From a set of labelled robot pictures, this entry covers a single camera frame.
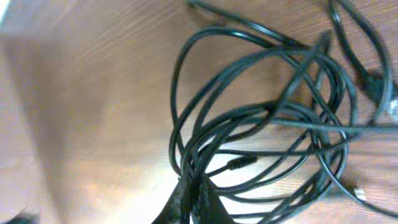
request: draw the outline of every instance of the coiled black cord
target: coiled black cord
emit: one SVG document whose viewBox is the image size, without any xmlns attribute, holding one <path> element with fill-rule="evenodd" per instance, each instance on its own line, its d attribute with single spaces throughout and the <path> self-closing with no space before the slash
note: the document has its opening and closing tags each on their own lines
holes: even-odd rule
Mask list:
<svg viewBox="0 0 398 224">
<path fill-rule="evenodd" d="M 356 203 L 383 215 L 398 218 L 398 213 L 387 211 L 357 198 L 355 194 L 346 189 L 339 181 L 339 177 L 346 167 L 349 151 L 348 144 L 350 142 L 357 140 L 360 134 L 365 131 L 377 133 L 398 131 L 398 126 L 375 125 L 391 100 L 393 88 L 391 62 L 383 41 L 377 34 L 375 28 L 354 8 L 354 6 L 346 0 L 329 0 L 328 2 L 329 13 L 335 27 L 335 33 L 338 36 L 345 56 L 350 61 L 355 72 L 357 72 L 361 78 L 370 76 L 350 47 L 338 14 L 337 4 L 339 4 L 364 31 L 376 49 L 380 60 L 383 78 L 381 100 L 372 118 L 365 125 L 357 124 L 358 100 L 353 81 L 346 73 L 346 70 L 328 55 L 331 45 L 331 32 L 324 32 L 319 37 L 316 44 L 311 47 L 291 37 L 280 34 L 275 30 L 268 29 L 262 24 L 243 19 L 228 11 L 214 7 L 211 4 L 194 0 L 189 1 L 189 3 L 192 6 L 214 12 L 229 20 L 243 24 L 266 37 L 277 40 L 280 44 L 273 44 L 263 37 L 254 35 L 250 32 L 218 26 L 203 29 L 188 39 L 175 64 L 170 92 L 174 130 L 170 138 L 169 156 L 174 171 L 181 177 L 200 179 L 205 175 L 211 177 L 228 169 L 236 169 L 252 164 L 257 161 L 257 157 L 275 156 L 279 157 L 278 160 L 251 180 L 231 187 L 217 187 L 213 184 L 219 196 L 224 196 L 237 202 L 266 203 L 280 201 L 280 204 L 271 212 L 233 214 L 230 215 L 231 218 L 262 218 L 259 223 L 279 223 L 322 199 L 334 185 Z M 177 86 L 182 64 L 196 42 L 212 35 L 225 35 L 246 40 L 263 47 L 264 50 L 240 58 L 224 68 L 191 99 L 182 113 L 178 115 Z M 304 59 L 298 61 L 293 57 L 296 55 L 302 55 Z M 284 87 L 279 98 L 274 101 L 265 101 L 263 103 L 235 108 L 204 123 L 210 108 L 226 87 L 245 71 L 245 69 L 269 57 L 279 57 L 296 70 L 292 79 Z M 307 73 L 307 68 L 311 66 L 312 63 L 317 63 L 320 67 L 315 81 L 313 81 Z M 324 99 L 319 92 L 324 78 L 328 79 L 330 85 L 330 97 L 327 100 Z M 307 84 L 312 93 L 313 103 L 311 107 L 288 100 L 288 97 L 302 81 Z M 343 125 L 335 115 L 345 94 L 348 94 L 350 102 L 348 125 Z M 193 109 L 201 100 L 205 100 L 205 103 L 201 107 L 199 115 L 196 118 L 191 138 L 184 144 L 180 135 L 180 130 Z M 322 109 L 321 114 L 316 113 L 317 106 Z M 238 141 L 256 134 L 270 123 L 304 128 L 306 130 L 286 151 L 240 151 L 221 148 L 224 143 Z M 248 124 L 254 126 L 247 131 L 232 134 L 237 127 Z M 340 141 L 336 144 L 331 144 L 329 132 L 339 133 Z M 307 138 L 311 140 L 311 145 L 307 150 L 300 152 L 295 151 Z M 175 155 L 176 147 L 181 155 L 179 165 Z M 218 170 L 205 174 L 205 170 L 215 154 L 234 154 L 242 157 L 238 160 L 229 162 L 226 166 Z M 298 156 L 299 159 L 295 164 L 280 174 L 271 178 L 266 178 L 290 156 Z M 287 177 L 304 164 L 310 156 L 316 156 L 318 158 L 321 168 L 292 195 L 281 195 L 276 198 L 242 198 L 236 196 L 237 194 L 269 185 Z M 331 166 L 334 164 L 336 164 L 336 169 L 332 170 Z"/>
</svg>

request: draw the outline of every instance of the wire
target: wire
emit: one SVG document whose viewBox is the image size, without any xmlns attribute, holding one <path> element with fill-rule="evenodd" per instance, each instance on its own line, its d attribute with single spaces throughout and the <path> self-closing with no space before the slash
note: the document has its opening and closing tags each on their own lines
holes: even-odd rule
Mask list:
<svg viewBox="0 0 398 224">
<path fill-rule="evenodd" d="M 331 48 L 331 38 L 333 35 L 331 31 L 322 33 L 313 46 L 307 46 L 276 30 L 267 28 L 258 22 L 250 21 L 206 2 L 198 0 L 191 0 L 188 2 L 193 7 L 215 13 L 233 22 L 240 23 L 258 32 L 259 35 L 230 27 L 211 26 L 194 34 L 182 47 L 175 64 L 170 89 L 170 105 L 174 129 L 170 137 L 169 158 L 174 171 L 181 177 L 195 178 L 204 175 L 213 177 L 229 169 L 232 170 L 248 166 L 256 162 L 257 157 L 278 157 L 278 160 L 269 167 L 266 167 L 260 174 L 242 184 L 230 187 L 218 187 L 213 184 L 215 192 L 219 196 L 224 196 L 237 202 L 279 203 L 278 206 L 270 212 L 231 214 L 231 218 L 261 218 L 259 223 L 279 223 L 304 211 L 312 204 L 324 198 L 334 185 L 357 204 L 388 217 L 398 218 L 398 213 L 396 212 L 384 210 L 357 198 L 339 181 L 347 164 L 349 143 L 359 139 L 363 132 L 388 133 L 398 131 L 398 126 L 392 124 L 387 126 L 376 125 L 376 121 L 391 101 L 393 80 L 388 51 L 371 23 L 367 21 L 350 2 L 346 0 L 328 1 L 328 13 L 341 49 L 354 71 L 359 74 L 359 78 L 367 80 L 366 77 L 370 77 L 371 75 L 355 56 L 346 38 L 338 12 L 339 5 L 364 31 L 366 37 L 370 39 L 381 64 L 383 82 L 382 91 L 379 93 L 381 96 L 380 102 L 372 118 L 367 121 L 366 124 L 358 124 L 356 87 L 346 70 L 328 54 Z M 199 40 L 214 35 L 223 35 L 245 40 L 262 47 L 264 50 L 239 58 L 225 67 L 197 92 L 179 114 L 177 111 L 177 90 L 183 62 L 190 49 Z M 273 44 L 265 37 L 278 41 L 278 44 Z M 295 59 L 298 55 L 302 56 L 303 59 Z M 282 93 L 278 99 L 233 108 L 205 123 L 205 118 L 209 110 L 223 91 L 242 74 L 243 71 L 259 61 L 271 57 L 278 57 L 295 69 L 292 79 L 283 87 Z M 313 63 L 319 66 L 315 81 L 312 80 L 307 73 L 308 67 Z M 320 94 L 322 80 L 324 78 L 328 80 L 330 86 L 329 99 L 324 99 Z M 289 96 L 302 82 L 306 83 L 312 93 L 311 107 L 289 100 Z M 335 114 L 345 96 L 348 96 L 349 99 L 348 124 L 342 124 Z M 204 104 L 196 117 L 192 136 L 184 144 L 180 135 L 181 129 L 192 111 L 201 101 L 204 101 Z M 320 114 L 316 112 L 317 107 L 322 110 Z M 238 134 L 232 134 L 238 127 L 248 124 L 253 127 Z M 242 151 L 221 148 L 222 145 L 227 142 L 235 142 L 255 135 L 268 124 L 298 127 L 305 129 L 305 131 L 286 151 L 275 152 L 267 151 L 266 149 L 262 151 Z M 338 143 L 331 144 L 329 137 L 330 132 L 339 133 L 340 141 Z M 311 141 L 309 147 L 307 147 L 305 151 L 296 151 L 306 139 Z M 177 162 L 176 149 L 178 149 L 181 155 L 180 164 Z M 206 168 L 215 154 L 231 154 L 243 157 L 206 174 Z M 320 169 L 291 195 L 280 195 L 275 198 L 243 198 L 237 196 L 237 194 L 245 193 L 286 178 L 302 166 L 310 156 L 317 157 L 320 163 Z M 298 159 L 295 164 L 286 170 L 273 177 L 268 177 L 269 174 L 280 167 L 288 157 L 298 157 Z"/>
</svg>

